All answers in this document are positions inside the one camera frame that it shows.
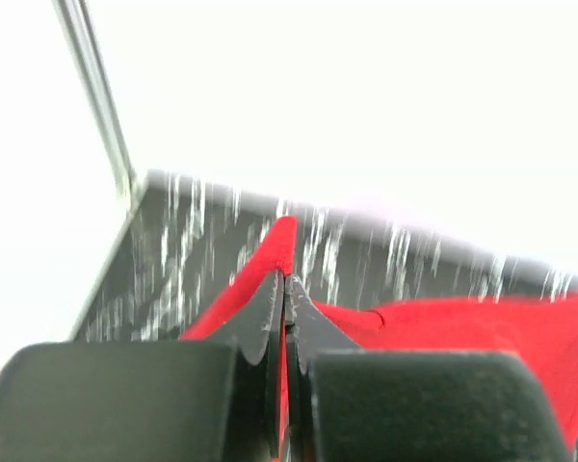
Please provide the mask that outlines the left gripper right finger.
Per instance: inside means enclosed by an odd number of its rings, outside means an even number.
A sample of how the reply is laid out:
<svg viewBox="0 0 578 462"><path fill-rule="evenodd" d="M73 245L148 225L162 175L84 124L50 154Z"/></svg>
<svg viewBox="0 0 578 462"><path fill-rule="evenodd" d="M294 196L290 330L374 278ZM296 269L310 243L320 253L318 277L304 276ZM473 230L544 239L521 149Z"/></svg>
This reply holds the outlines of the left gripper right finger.
<svg viewBox="0 0 578 462"><path fill-rule="evenodd" d="M285 284L289 461L567 461L538 380L486 351L371 351Z"/></svg>

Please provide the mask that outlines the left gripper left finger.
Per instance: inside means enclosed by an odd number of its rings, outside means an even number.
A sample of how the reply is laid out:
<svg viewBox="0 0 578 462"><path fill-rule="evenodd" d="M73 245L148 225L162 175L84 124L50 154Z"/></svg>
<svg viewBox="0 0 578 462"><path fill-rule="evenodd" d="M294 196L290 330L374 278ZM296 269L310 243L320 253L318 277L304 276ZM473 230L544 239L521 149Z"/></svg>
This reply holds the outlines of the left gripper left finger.
<svg viewBox="0 0 578 462"><path fill-rule="evenodd" d="M200 341L27 346L0 372L0 461L278 456L284 279Z"/></svg>

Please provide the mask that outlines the red t shirt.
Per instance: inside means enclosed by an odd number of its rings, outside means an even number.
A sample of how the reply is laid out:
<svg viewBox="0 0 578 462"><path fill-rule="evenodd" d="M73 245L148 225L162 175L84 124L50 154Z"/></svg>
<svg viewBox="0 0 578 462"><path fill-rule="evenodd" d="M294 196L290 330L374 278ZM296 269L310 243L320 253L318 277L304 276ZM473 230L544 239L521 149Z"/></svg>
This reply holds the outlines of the red t shirt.
<svg viewBox="0 0 578 462"><path fill-rule="evenodd" d="M277 219L262 244L179 340L204 339L238 313L263 281L293 269L296 217ZM578 294L547 302L529 297L435 298L385 303L368 311L315 301L344 334L368 349L511 352L537 376L569 449L578 440Z"/></svg>

